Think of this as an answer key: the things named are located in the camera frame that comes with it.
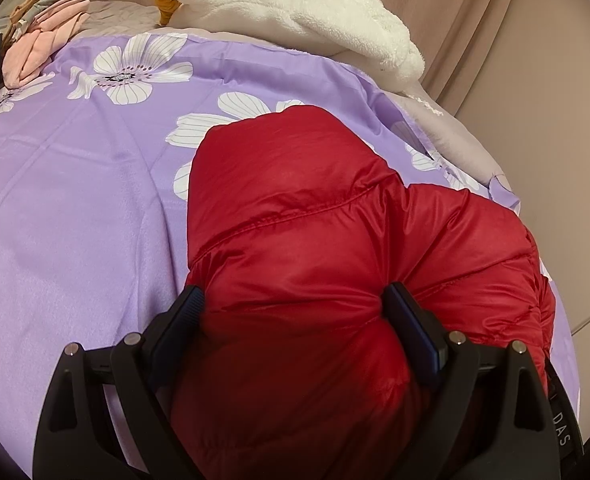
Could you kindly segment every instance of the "folded pink cloth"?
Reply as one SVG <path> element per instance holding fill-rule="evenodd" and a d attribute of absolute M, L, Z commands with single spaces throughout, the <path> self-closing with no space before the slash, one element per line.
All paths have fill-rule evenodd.
<path fill-rule="evenodd" d="M 40 74 L 51 54 L 78 33 L 88 18 L 88 4 L 88 0 L 61 0 L 35 16 L 2 61 L 6 88 L 20 88 Z"/>

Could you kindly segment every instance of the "red jacket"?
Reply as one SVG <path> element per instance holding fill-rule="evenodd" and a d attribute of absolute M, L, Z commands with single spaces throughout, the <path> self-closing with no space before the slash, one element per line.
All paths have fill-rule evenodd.
<path fill-rule="evenodd" d="M 523 340 L 544 377 L 555 303 L 517 216 L 406 188 L 320 108 L 211 129 L 187 230 L 206 308 L 171 423 L 209 480 L 385 476 L 429 401 L 381 317 L 397 280 L 448 330 Z"/>

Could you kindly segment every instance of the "silver screw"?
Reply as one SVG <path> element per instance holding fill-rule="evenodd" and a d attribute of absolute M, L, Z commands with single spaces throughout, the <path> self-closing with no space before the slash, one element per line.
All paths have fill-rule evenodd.
<path fill-rule="evenodd" d="M 524 342 L 519 340 L 512 342 L 512 349 L 515 350 L 518 354 L 526 353 L 526 350 L 528 350 Z"/>
<path fill-rule="evenodd" d="M 131 332 L 130 334 L 127 334 L 124 338 L 124 344 L 127 344 L 128 346 L 135 346 L 137 345 L 137 343 L 140 342 L 141 339 L 142 336 L 140 334 L 138 334 L 137 332 Z"/>
<path fill-rule="evenodd" d="M 78 353 L 79 349 L 80 345 L 78 345 L 77 343 L 69 343 L 64 347 L 64 353 L 66 355 L 75 355 L 76 353 Z"/>
<path fill-rule="evenodd" d="M 461 345 L 462 343 L 466 342 L 466 336 L 463 332 L 459 330 L 454 330 L 450 334 L 448 334 L 448 339 L 450 339 L 453 343 L 457 345 Z"/>

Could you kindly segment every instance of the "wall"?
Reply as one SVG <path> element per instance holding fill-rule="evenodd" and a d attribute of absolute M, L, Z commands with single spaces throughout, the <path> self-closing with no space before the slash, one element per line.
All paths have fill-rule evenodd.
<path fill-rule="evenodd" d="M 571 327 L 590 319 L 590 0 L 511 0 L 457 117 L 521 196 Z M 590 435 L 590 324 L 574 338 Z"/>

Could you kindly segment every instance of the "purple floral blanket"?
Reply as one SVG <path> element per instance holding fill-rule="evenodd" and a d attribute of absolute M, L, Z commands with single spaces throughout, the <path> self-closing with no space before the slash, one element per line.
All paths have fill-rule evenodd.
<path fill-rule="evenodd" d="M 406 186 L 518 208 L 496 180 L 487 188 L 445 160 L 363 73 L 301 52 L 186 34 L 80 39 L 29 85 L 0 91 L 0 441 L 25 471 L 64 345 L 114 344 L 181 290 L 191 160 L 206 131 L 300 104 L 336 115 Z M 553 363 L 577 408 L 556 298 Z"/>

